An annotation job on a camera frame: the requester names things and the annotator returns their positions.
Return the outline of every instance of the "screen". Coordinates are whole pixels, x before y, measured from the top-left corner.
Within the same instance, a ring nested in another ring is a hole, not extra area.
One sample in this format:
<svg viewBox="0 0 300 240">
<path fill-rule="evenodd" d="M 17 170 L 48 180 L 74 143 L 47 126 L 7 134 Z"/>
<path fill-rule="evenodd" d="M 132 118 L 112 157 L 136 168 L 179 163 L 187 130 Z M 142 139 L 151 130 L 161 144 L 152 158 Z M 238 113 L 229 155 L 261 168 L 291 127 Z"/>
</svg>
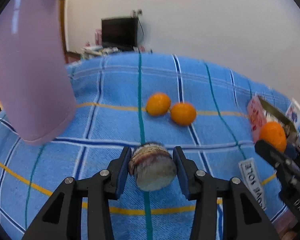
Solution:
<svg viewBox="0 0 300 240">
<path fill-rule="evenodd" d="M 111 46 L 137 46 L 138 18 L 113 18 L 102 20 L 102 43 Z"/>
</svg>

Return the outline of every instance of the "white card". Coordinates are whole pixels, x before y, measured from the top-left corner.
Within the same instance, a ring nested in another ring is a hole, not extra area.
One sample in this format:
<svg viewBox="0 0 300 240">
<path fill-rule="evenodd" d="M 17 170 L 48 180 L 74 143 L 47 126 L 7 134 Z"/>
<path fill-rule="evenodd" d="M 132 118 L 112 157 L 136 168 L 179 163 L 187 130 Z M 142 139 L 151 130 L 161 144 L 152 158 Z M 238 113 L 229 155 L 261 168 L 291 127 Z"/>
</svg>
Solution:
<svg viewBox="0 0 300 240">
<path fill-rule="evenodd" d="M 239 162 L 239 168 L 243 177 L 243 182 L 257 200 L 263 210 L 266 210 L 266 195 L 261 185 L 260 176 L 257 170 L 257 166 L 254 163 L 254 159 L 250 158 Z"/>
</svg>

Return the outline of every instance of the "orange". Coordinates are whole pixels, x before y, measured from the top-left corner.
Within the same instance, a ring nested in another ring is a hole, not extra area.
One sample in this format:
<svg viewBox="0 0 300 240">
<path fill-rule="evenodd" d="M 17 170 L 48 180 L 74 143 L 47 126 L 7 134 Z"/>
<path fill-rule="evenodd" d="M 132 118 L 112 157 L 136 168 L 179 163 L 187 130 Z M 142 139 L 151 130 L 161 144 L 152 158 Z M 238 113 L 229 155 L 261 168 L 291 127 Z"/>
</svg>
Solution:
<svg viewBox="0 0 300 240">
<path fill-rule="evenodd" d="M 176 103 L 170 110 L 171 119 L 179 125 L 190 125 L 197 111 L 190 103 Z"/>
<path fill-rule="evenodd" d="M 149 97 L 146 111 L 152 116 L 163 115 L 169 110 L 170 105 L 170 98 L 165 93 L 158 92 Z"/>
<path fill-rule="evenodd" d="M 280 152 L 287 147 L 287 139 L 284 129 L 277 122 L 267 122 L 261 127 L 259 140 L 265 140 Z"/>
</svg>

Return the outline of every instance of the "blue plaid tablecloth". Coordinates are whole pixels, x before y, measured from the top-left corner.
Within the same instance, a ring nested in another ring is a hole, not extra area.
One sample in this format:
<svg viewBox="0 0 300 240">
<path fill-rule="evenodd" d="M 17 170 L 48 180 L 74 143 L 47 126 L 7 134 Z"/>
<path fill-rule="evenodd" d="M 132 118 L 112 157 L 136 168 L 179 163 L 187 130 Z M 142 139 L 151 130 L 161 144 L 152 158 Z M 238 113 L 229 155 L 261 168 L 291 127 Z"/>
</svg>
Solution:
<svg viewBox="0 0 300 240">
<path fill-rule="evenodd" d="M 66 67 L 77 113 L 54 141 L 44 147 L 25 144 L 4 111 L 0 113 L 0 223 L 13 240 L 22 238 L 65 177 L 91 177 L 124 146 L 140 145 L 142 133 L 145 141 L 162 143 L 170 152 L 180 145 L 199 169 L 221 179 L 241 178 L 238 162 L 253 157 L 266 192 L 266 214 L 275 220 L 286 210 L 274 170 L 254 151 L 246 110 L 258 93 L 285 112 L 290 101 L 284 95 L 229 68 L 176 55 L 121 53 Z M 168 94 L 172 103 L 192 103 L 195 121 L 181 127 L 169 114 L 150 117 L 144 107 L 157 91 Z M 223 209 L 218 203 L 220 239 Z M 195 201 L 181 194 L 177 178 L 166 188 L 143 193 L 128 176 L 121 198 L 109 204 L 115 239 L 189 239 Z"/>
</svg>

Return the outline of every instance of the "purple cylinder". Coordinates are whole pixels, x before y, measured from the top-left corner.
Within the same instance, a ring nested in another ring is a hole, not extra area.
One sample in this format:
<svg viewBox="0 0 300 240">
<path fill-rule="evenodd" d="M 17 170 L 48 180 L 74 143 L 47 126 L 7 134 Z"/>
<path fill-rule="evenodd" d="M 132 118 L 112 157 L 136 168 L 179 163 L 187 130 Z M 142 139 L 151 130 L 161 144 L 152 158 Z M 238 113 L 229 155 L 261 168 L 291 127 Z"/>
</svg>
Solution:
<svg viewBox="0 0 300 240">
<path fill-rule="evenodd" d="M 0 101 L 20 137 L 61 134 L 76 101 L 64 67 L 57 0 L 11 0 L 0 15 Z"/>
</svg>

